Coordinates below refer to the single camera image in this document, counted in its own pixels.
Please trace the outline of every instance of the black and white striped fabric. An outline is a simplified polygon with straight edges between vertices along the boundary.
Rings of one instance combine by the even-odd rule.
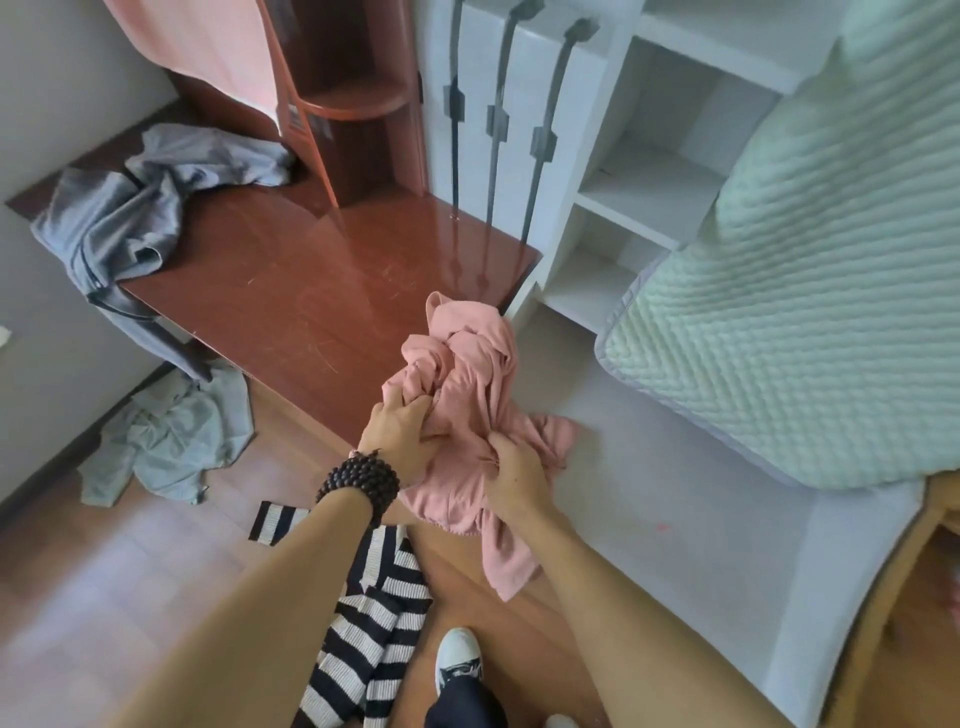
[[[307,513],[265,500],[250,539],[273,546]],[[368,531],[293,728],[333,728],[354,716],[364,728],[385,728],[432,602],[406,526]]]

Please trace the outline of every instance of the beaded bracelet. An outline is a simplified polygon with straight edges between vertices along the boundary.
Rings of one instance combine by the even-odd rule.
[[[394,469],[380,459],[379,449],[369,455],[354,450],[350,457],[338,465],[326,477],[317,493],[317,502],[331,491],[340,488],[356,488],[362,491],[373,506],[371,526],[377,528],[383,514],[400,492],[400,479]]]

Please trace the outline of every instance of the white sneaker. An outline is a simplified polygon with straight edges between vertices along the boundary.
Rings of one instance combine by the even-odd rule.
[[[580,728],[580,726],[576,724],[572,717],[551,716],[543,723],[543,728]]]
[[[448,680],[460,675],[483,680],[483,658],[480,645],[466,627],[454,627],[444,635],[437,650],[437,664],[434,668],[434,680],[437,695],[444,689]]]

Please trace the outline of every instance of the hand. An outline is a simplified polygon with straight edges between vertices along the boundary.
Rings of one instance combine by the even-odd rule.
[[[402,390],[391,387],[383,402],[373,406],[370,421],[360,436],[357,449],[366,454],[380,450],[380,459],[394,469],[401,488],[423,472],[443,441],[439,437],[420,440],[423,418],[431,401],[429,395],[422,395],[403,406]]]
[[[553,503],[537,451],[499,432],[492,432],[487,442],[500,459],[499,474],[487,480],[487,503],[493,512],[520,533],[544,518],[562,522],[564,517]]]

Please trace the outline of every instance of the black pants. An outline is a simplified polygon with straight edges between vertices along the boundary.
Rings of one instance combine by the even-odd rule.
[[[507,728],[507,714],[490,688],[473,677],[455,677],[426,712],[424,728]]]

